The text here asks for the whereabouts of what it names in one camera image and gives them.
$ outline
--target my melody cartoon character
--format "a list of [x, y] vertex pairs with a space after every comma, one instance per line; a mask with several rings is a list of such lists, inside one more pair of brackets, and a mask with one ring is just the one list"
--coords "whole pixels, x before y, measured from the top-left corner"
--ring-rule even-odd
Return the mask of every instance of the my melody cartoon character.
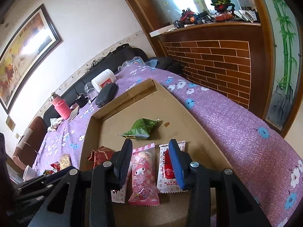
[[144, 158], [141, 158], [138, 163], [133, 164], [132, 173], [135, 176], [134, 181], [136, 182], [137, 186], [140, 184], [144, 185], [143, 182], [148, 179], [146, 171], [150, 169], [150, 164]]

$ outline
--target white and red snack package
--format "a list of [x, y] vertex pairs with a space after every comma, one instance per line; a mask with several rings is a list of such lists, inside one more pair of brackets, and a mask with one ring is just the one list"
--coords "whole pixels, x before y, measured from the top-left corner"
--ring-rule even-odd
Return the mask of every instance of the white and red snack package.
[[120, 189], [119, 191], [117, 191], [117, 190], [112, 190], [111, 191], [112, 202], [125, 203], [125, 195], [126, 195], [127, 182], [128, 182], [130, 174], [131, 174], [131, 163], [129, 164], [126, 181], [125, 181], [125, 184], [123, 185], [122, 189]]
[[[178, 142], [181, 151], [185, 151], [185, 141]], [[161, 144], [157, 190], [159, 193], [183, 192], [177, 183], [169, 157], [169, 144]]]
[[130, 205], [160, 205], [155, 180], [155, 144], [133, 149]]

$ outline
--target brown chair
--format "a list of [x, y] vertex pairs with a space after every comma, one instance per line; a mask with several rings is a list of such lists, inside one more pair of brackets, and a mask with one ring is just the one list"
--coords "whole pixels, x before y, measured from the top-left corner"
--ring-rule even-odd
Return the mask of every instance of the brown chair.
[[46, 133], [47, 127], [41, 117], [36, 117], [24, 132], [13, 154], [13, 161], [22, 170], [27, 165], [33, 166]]

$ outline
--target black sofa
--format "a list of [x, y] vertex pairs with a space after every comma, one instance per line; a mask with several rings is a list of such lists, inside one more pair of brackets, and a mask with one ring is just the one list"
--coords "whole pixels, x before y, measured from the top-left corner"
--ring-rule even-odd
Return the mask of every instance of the black sofa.
[[[85, 84], [91, 82], [94, 77], [106, 69], [110, 69], [114, 74], [117, 74], [118, 66], [121, 66], [126, 60], [132, 60], [136, 56], [140, 56], [144, 62], [152, 59], [157, 59], [158, 64], [156, 68], [167, 70], [178, 75], [182, 74], [182, 66], [178, 61], [169, 57], [148, 58], [142, 49], [132, 48], [129, 46], [129, 44], [124, 44], [119, 46], [113, 52], [110, 52], [101, 61], [94, 62], [93, 67], [77, 82], [75, 82], [64, 94], [62, 94], [61, 98], [64, 99], [69, 106], [71, 106], [77, 98], [77, 93], [85, 93]], [[45, 111], [43, 120], [46, 123], [47, 127], [49, 127], [51, 125], [50, 119], [59, 117], [60, 115], [55, 110], [54, 106], [51, 106]]]

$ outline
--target cardboard box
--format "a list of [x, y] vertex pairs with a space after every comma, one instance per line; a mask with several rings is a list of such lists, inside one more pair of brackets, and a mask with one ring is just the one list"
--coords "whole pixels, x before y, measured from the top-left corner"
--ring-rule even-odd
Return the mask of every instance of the cardboard box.
[[[134, 140], [139, 148], [154, 142], [168, 143], [170, 139], [186, 141], [186, 149], [194, 161], [209, 169], [223, 171], [232, 168], [220, 149], [189, 111], [169, 91], [152, 79], [134, 86], [120, 95], [90, 119], [81, 154], [80, 170], [93, 168], [88, 161], [92, 149], [100, 146], [119, 151], [128, 131], [137, 119], [160, 119], [149, 140]], [[155, 174], [158, 175], [159, 147], [155, 149]], [[190, 192], [159, 194], [160, 206], [130, 206], [131, 177], [125, 204], [114, 204], [116, 226], [185, 226]]]

